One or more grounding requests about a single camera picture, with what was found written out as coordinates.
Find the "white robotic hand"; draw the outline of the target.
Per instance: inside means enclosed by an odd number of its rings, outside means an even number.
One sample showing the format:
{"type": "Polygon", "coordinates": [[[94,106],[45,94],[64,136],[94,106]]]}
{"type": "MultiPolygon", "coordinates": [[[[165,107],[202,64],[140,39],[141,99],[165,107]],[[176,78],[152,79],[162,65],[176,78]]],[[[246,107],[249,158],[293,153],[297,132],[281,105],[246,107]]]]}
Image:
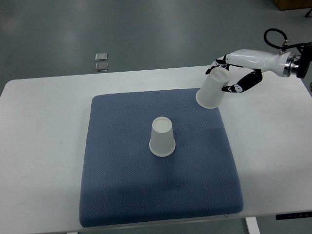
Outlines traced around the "white robotic hand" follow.
{"type": "Polygon", "coordinates": [[[217,58],[215,64],[210,65],[205,74],[210,74],[210,72],[214,68],[219,67],[219,65],[227,71],[229,71],[230,65],[254,69],[236,84],[224,86],[221,89],[223,92],[228,93],[243,93],[262,81],[262,72],[272,71],[279,77],[296,75],[295,62],[296,54],[291,52],[286,52],[280,55],[257,50],[240,49],[217,58]]]}

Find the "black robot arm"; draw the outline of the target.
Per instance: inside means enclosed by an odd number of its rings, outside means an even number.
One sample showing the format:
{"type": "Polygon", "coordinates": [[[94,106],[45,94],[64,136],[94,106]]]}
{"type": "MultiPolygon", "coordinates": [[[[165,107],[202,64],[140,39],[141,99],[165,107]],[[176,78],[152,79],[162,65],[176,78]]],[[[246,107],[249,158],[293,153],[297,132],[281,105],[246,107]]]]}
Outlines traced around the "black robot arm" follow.
{"type": "Polygon", "coordinates": [[[304,78],[312,61],[312,44],[299,45],[299,55],[282,50],[279,54],[251,49],[240,49],[223,57],[217,58],[208,68],[210,74],[214,68],[222,67],[229,70],[230,66],[252,69],[241,80],[232,86],[225,86],[222,91],[229,93],[242,93],[259,84],[262,73],[271,71],[279,77],[295,75],[304,78]]]}

